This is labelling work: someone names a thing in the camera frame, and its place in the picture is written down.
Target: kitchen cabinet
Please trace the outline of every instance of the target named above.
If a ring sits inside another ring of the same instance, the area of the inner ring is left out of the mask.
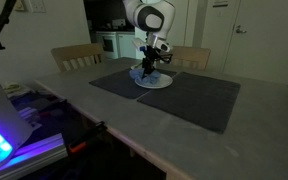
[[[119,57],[136,57],[136,49],[133,45],[134,32],[118,33]]]

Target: table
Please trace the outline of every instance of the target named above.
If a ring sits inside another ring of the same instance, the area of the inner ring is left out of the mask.
[[[288,179],[288,87],[182,67],[159,68],[241,84],[223,135],[89,84],[139,63],[121,58],[36,79],[65,98],[137,154],[166,172],[167,179]]]

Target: object on plate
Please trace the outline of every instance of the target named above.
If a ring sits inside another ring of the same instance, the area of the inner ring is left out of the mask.
[[[156,84],[158,79],[161,77],[161,73],[154,70],[150,75],[142,78],[144,69],[132,69],[130,70],[130,76],[135,81],[141,84]]]
[[[148,89],[160,89],[165,88],[172,84],[173,79],[166,75],[161,74],[161,76],[157,79],[157,82],[155,84],[152,83],[143,83],[142,81],[139,81],[140,79],[135,79],[135,83],[141,87],[148,88]]]

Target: black mat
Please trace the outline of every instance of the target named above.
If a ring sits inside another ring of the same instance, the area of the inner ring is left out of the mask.
[[[150,89],[136,85],[134,80],[130,77],[129,71],[130,69],[126,69],[91,81],[90,84],[129,99],[136,99],[150,91]],[[157,71],[169,76],[174,76],[176,74],[176,72],[161,69],[158,69]]]
[[[171,86],[151,91],[138,101],[222,134],[239,89],[237,83],[180,73]]]

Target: white plate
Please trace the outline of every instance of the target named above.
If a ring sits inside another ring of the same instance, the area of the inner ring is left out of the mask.
[[[151,83],[141,83],[137,79],[135,79],[135,83],[141,87],[144,88],[149,88],[149,89],[160,89],[160,88],[165,88],[169,85],[171,85],[173,82],[173,79],[166,75],[166,74],[161,74],[161,77],[158,78],[156,84],[151,84]]]

